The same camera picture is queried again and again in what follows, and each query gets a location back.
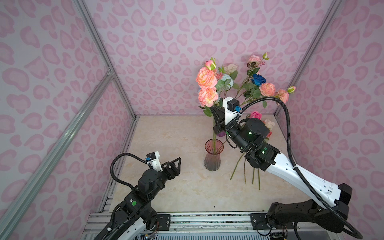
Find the red glass vase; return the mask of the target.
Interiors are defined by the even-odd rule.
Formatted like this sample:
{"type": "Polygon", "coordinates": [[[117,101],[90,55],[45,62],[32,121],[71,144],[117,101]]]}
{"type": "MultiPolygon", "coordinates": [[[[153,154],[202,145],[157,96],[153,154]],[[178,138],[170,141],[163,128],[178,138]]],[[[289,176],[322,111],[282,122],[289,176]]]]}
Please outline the red glass vase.
{"type": "Polygon", "coordinates": [[[210,139],[205,143],[206,156],[204,166],[207,170],[214,172],[221,166],[221,153],[224,150],[224,145],[220,140],[210,139]]]}

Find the magenta rose flower stem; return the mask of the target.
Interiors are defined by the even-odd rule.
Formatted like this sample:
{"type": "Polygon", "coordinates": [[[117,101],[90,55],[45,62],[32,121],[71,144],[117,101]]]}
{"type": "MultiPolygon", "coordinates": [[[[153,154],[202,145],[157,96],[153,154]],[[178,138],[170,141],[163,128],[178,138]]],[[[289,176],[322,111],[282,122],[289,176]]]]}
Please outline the magenta rose flower stem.
{"type": "Polygon", "coordinates": [[[258,111],[254,111],[252,112],[251,114],[247,115],[247,119],[261,119],[262,118],[262,114],[259,113],[258,111]]]}

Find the large pink peony stem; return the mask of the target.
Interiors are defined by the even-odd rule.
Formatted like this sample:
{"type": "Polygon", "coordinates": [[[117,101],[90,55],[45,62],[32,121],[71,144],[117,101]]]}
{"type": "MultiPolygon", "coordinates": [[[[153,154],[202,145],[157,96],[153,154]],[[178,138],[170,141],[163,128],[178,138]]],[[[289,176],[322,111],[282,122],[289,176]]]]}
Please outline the large pink peony stem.
{"type": "Polygon", "coordinates": [[[222,78],[223,73],[221,68],[217,66],[215,58],[210,58],[204,62],[197,73],[196,82],[200,88],[198,93],[199,107],[203,109],[207,117],[213,118],[210,107],[219,100],[218,88],[220,89],[221,84],[219,87],[217,84],[222,78]]]}

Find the cream rose flower stem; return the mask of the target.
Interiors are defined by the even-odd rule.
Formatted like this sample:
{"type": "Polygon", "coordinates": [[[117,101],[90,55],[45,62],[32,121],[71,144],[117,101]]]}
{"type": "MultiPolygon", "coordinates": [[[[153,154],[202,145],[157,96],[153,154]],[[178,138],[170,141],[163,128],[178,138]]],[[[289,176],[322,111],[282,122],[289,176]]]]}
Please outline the cream rose flower stem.
{"type": "Polygon", "coordinates": [[[238,66],[235,64],[229,64],[224,67],[225,74],[222,80],[225,83],[225,90],[228,91],[234,85],[234,81],[238,75],[238,66]]]}

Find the dark blue rose stem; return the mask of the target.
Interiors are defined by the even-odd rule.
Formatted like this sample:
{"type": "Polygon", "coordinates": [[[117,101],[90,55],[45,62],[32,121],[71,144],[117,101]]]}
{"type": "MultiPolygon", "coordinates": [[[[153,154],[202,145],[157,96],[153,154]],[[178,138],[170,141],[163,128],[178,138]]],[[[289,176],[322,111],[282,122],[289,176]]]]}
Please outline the dark blue rose stem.
{"type": "Polygon", "coordinates": [[[260,86],[267,82],[267,79],[262,75],[253,74],[252,78],[247,82],[247,91],[243,93],[245,99],[253,98],[255,90],[258,90],[260,86]]]}

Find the coral pink rose stem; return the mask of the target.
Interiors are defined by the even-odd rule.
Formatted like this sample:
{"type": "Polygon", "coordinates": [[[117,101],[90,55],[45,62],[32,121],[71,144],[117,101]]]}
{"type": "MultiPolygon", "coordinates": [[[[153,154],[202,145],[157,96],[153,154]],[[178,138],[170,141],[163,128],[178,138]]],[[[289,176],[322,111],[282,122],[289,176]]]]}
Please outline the coral pink rose stem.
{"type": "Polygon", "coordinates": [[[276,86],[272,83],[263,83],[260,86],[253,84],[253,86],[249,90],[246,90],[243,93],[245,100],[241,104],[241,106],[245,106],[246,104],[254,102],[255,100],[263,97],[277,98],[286,104],[289,100],[290,95],[293,94],[295,91],[295,86],[290,86],[287,90],[277,90],[276,86]]]}

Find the pink carnation flower stem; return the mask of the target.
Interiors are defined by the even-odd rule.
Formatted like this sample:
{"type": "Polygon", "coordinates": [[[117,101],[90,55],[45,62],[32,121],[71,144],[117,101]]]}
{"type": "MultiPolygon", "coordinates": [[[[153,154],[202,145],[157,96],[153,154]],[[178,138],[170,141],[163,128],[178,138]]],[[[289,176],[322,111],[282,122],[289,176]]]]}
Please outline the pink carnation flower stem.
{"type": "Polygon", "coordinates": [[[265,52],[262,56],[251,55],[247,61],[247,72],[246,77],[240,84],[239,89],[237,90],[236,97],[243,95],[243,93],[247,90],[247,82],[252,78],[253,74],[260,74],[260,69],[263,67],[267,60],[269,60],[268,53],[265,52]]]}

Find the purple blue glass vase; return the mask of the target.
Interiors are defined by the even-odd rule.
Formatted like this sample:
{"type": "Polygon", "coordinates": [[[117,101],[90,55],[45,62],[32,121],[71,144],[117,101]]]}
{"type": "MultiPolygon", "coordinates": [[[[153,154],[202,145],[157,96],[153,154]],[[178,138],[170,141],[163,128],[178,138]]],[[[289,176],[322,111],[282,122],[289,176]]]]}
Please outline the purple blue glass vase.
{"type": "Polygon", "coordinates": [[[217,133],[216,136],[221,138],[221,137],[224,137],[226,134],[227,134],[226,131],[221,131],[217,133]]]}

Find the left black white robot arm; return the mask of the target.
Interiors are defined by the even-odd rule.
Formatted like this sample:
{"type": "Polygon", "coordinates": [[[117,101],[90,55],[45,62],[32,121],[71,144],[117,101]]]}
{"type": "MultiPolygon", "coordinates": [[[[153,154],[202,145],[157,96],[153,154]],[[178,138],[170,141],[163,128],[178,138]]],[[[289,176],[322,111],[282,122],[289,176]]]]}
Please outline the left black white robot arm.
{"type": "Polygon", "coordinates": [[[125,185],[131,189],[124,200],[114,209],[110,221],[95,237],[96,240],[133,240],[145,230],[157,231],[158,213],[152,208],[151,202],[165,188],[169,180],[173,180],[180,175],[182,159],[177,158],[171,162],[160,165],[157,171],[150,163],[151,157],[155,154],[147,155],[145,160],[130,154],[123,153],[114,158],[110,167],[110,174],[117,183],[125,185]],[[144,171],[136,186],[120,180],[114,172],[115,163],[122,157],[131,157],[141,163],[149,165],[149,169],[144,171]]]}

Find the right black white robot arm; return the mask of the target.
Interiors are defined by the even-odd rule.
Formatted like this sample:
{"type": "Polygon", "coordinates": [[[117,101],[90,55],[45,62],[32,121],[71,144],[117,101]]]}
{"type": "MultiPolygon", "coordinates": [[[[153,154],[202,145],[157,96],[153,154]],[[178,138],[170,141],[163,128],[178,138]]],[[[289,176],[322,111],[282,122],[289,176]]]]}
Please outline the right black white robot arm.
{"type": "Polygon", "coordinates": [[[354,234],[347,221],[352,196],[349,185],[337,185],[316,176],[266,143],[270,130],[263,121],[257,118],[240,121],[240,114],[234,107],[211,107],[210,110],[215,120],[214,132],[226,133],[253,168],[280,177],[310,197],[301,203],[272,203],[265,224],[281,228],[300,222],[315,223],[333,233],[354,234]]]}

